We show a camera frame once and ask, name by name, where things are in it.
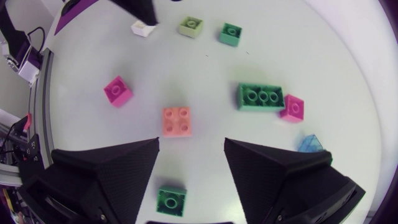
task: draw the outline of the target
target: white lego brick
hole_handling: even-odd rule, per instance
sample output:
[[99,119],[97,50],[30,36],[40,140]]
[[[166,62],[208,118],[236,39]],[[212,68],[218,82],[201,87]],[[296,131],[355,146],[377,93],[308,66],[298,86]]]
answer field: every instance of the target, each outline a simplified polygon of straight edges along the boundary
[[133,33],[143,37],[147,37],[152,32],[152,30],[155,29],[155,27],[156,26],[147,26],[145,23],[137,21],[131,26],[131,29]]

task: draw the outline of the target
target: cable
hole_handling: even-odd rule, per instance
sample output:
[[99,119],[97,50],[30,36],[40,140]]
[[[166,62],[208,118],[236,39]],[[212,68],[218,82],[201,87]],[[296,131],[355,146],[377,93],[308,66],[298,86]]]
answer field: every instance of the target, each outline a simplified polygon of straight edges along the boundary
[[0,155],[6,154],[9,152],[19,152],[19,151],[17,151],[17,150],[4,151],[4,152],[0,152]]
[[8,137],[10,136],[11,131],[12,131],[12,129],[14,128],[14,126],[15,126],[15,124],[11,125],[10,130],[8,131],[6,137],[4,138],[4,141],[2,142],[2,146],[1,146],[1,150],[0,150],[1,152],[3,152],[4,148],[6,147],[6,142],[7,142],[7,140],[8,140]]
[[28,37],[29,37],[29,40],[32,41],[32,40],[30,39],[30,35],[33,34],[33,33],[34,33],[35,31],[37,31],[37,30],[41,30],[41,31],[43,32],[43,41],[42,41],[42,45],[40,46],[40,49],[39,49],[39,51],[37,52],[37,53],[39,54],[39,53],[43,50],[44,41],[45,41],[45,31],[44,31],[43,27],[36,27],[36,29],[30,31],[29,33],[27,33],[27,35],[28,35]]

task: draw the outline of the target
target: mint green brick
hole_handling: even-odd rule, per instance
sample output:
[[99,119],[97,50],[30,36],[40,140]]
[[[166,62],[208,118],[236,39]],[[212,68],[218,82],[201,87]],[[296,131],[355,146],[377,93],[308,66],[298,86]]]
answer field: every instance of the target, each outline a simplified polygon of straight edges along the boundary
[[236,47],[239,44],[241,34],[242,28],[226,23],[220,33],[220,42]]
[[178,31],[182,35],[197,37],[203,28],[203,21],[194,17],[186,17],[180,24]]
[[281,111],[285,100],[280,86],[240,83],[238,86],[238,110]]
[[183,216],[187,190],[176,187],[162,186],[157,192],[157,212]]

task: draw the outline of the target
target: white background wall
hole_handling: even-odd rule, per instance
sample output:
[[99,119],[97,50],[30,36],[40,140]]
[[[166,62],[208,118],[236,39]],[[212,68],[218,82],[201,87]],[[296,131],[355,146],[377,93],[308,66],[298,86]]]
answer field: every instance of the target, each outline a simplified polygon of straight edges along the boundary
[[[53,16],[41,0],[8,0],[6,7],[15,28],[25,32],[41,26],[47,34],[53,22]],[[42,43],[40,31],[32,34],[32,41],[39,49]],[[4,57],[0,57],[0,123],[7,125],[10,120],[14,121],[15,116],[25,116],[28,103],[27,81],[8,67]]]

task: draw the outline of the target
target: lego brick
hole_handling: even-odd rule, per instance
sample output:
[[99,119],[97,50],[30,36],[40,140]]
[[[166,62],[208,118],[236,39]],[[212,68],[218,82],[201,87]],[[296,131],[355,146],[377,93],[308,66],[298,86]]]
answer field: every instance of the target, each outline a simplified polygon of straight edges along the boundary
[[104,91],[109,102],[117,108],[121,107],[133,96],[120,76],[111,81],[111,83],[104,88]]
[[220,42],[237,47],[241,39],[242,28],[225,23],[220,33]]
[[156,211],[163,214],[182,217],[186,195],[187,190],[185,189],[162,186],[157,192]]
[[285,96],[286,109],[279,112],[280,118],[290,121],[293,123],[298,123],[304,120],[304,101],[292,96]]
[[147,26],[147,24],[143,23],[142,21],[135,22],[132,26],[132,32],[140,35],[142,37],[147,37],[156,26]]
[[163,108],[162,117],[165,137],[192,136],[191,114],[188,107]]
[[299,152],[320,152],[323,150],[324,148],[314,134],[306,136],[298,147]]
[[280,86],[240,83],[238,86],[238,110],[281,111],[285,101]]
[[186,17],[178,27],[178,31],[182,35],[195,38],[203,28],[203,21],[194,17]]

